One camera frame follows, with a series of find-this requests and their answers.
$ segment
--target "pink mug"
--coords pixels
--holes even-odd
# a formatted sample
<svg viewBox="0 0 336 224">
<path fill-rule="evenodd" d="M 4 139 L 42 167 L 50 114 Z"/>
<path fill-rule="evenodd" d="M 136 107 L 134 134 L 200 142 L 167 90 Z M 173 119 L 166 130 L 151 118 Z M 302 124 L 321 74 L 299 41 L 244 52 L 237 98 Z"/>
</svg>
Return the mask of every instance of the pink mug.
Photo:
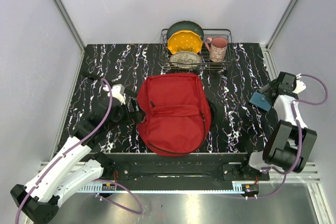
<svg viewBox="0 0 336 224">
<path fill-rule="evenodd" d="M 213 62 L 221 62 L 224 60 L 227 40 L 222 37 L 207 38 L 205 40 L 205 46 L 210 52 L 210 60 Z"/>
</svg>

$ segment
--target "dish rack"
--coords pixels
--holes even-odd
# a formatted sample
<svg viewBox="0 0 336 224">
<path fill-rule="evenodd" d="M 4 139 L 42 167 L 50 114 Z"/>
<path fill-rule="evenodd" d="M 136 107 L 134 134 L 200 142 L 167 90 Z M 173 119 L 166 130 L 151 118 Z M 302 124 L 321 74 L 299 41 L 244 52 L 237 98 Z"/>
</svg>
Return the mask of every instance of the dish rack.
<svg viewBox="0 0 336 224">
<path fill-rule="evenodd" d="M 204 37 L 203 37 L 203 45 L 202 50 L 198 53 L 202 57 L 201 63 L 178 63 L 178 65 L 188 65 L 190 67 L 180 67 L 172 64 L 170 62 L 170 56 L 172 53 L 167 48 L 167 31 L 168 29 L 165 28 L 161 31 L 161 47 L 160 47 L 160 62 L 164 69 L 171 70 L 171 69 L 180 69 L 185 70 L 187 69 L 203 69 L 203 70 L 224 70 L 228 69 L 235 61 L 237 61 L 237 58 L 235 56 L 235 51 L 233 48 L 232 43 L 232 36 L 231 31 L 229 29 L 203 29 Z M 225 38 L 228 41 L 227 50 L 225 53 L 224 61 L 222 62 L 212 62 L 209 58 L 209 51 L 205 47 L 204 41 L 206 38 L 216 38 L 216 37 L 222 37 Z"/>
</svg>

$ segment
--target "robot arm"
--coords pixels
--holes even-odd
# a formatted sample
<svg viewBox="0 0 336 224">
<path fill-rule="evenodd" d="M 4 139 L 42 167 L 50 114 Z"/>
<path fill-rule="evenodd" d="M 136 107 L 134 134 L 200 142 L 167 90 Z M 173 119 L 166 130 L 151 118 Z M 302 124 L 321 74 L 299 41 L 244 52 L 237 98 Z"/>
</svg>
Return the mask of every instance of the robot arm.
<svg viewBox="0 0 336 224">
<path fill-rule="evenodd" d="M 299 173 L 303 170 L 317 139 L 316 131 L 309 129 L 304 123 L 298 109 L 298 103 L 294 101 L 298 99 L 298 93 L 305 88 L 306 85 L 298 80 L 297 76 L 281 72 L 276 80 L 252 95 L 250 103 L 265 111 L 269 111 L 273 107 L 279 121 L 264 150 L 248 154 L 246 162 L 241 165 L 239 173 L 243 178 L 255 178 L 264 167 L 270 165 L 283 170 L 288 170 L 292 166 L 298 155 L 298 150 L 292 148 L 288 140 L 294 140 L 298 145 L 296 120 L 300 122 L 302 129 L 302 149 L 299 162 L 293 171 Z"/>
<path fill-rule="evenodd" d="M 58 154 L 49 164 L 32 180 L 23 185 L 16 185 L 10 191 L 16 205 L 19 207 L 28 192 L 33 192 L 28 197 L 22 211 L 36 224 L 48 223 L 56 215 L 59 207 L 87 183 L 98 178 L 110 178 L 113 175 L 114 161 L 104 153 L 97 153 L 85 165 L 69 175 L 72 168 L 103 139 L 112 127 L 121 123 L 131 124 L 141 122 L 141 114 L 136 98 L 131 98 L 128 105 L 124 93 L 134 95 L 132 91 L 125 90 L 123 85 L 112 86 L 113 105 L 103 126 L 82 144 L 73 148 L 66 155 L 64 152 L 80 142 L 102 120 L 109 105 L 109 89 L 103 87 L 107 93 L 102 94 L 94 111 L 76 126 Z M 49 172 L 38 183 L 45 171 Z"/>
</svg>

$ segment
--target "green plate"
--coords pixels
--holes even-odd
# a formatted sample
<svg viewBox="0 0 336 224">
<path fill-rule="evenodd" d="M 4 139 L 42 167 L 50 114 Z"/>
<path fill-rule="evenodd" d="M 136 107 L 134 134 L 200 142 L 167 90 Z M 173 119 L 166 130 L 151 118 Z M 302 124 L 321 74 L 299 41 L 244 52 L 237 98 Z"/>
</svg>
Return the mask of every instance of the green plate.
<svg viewBox="0 0 336 224">
<path fill-rule="evenodd" d="M 189 30 L 197 33 L 201 40 L 204 37 L 204 32 L 203 29 L 199 26 L 199 24 L 196 24 L 195 22 L 192 21 L 180 21 L 172 25 L 168 31 L 167 31 L 167 40 L 170 39 L 170 37 L 176 33 L 177 31 L 181 30 Z"/>
</svg>

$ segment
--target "black marble tabletop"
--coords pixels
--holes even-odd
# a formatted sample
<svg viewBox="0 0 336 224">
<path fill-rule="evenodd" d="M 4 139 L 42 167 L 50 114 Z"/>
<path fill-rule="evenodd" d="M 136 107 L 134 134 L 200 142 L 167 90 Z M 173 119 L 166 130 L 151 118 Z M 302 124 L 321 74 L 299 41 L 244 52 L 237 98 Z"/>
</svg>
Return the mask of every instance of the black marble tabletop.
<svg viewBox="0 0 336 224">
<path fill-rule="evenodd" d="M 237 62 L 227 71 L 197 70 L 209 100 L 217 107 L 216 125 L 204 145 L 205 153 L 261 151 L 277 123 L 274 110 L 265 113 L 248 103 L 253 92 L 270 80 L 259 44 L 234 44 Z M 148 76 L 165 74 L 159 61 L 160 44 L 88 45 L 81 71 L 105 77 L 138 92 Z M 100 95 L 100 82 L 89 84 L 79 75 L 58 145 L 64 145 L 70 132 L 91 110 Z M 101 141 L 106 153 L 151 152 L 142 142 L 136 125 L 120 125 Z"/>
</svg>

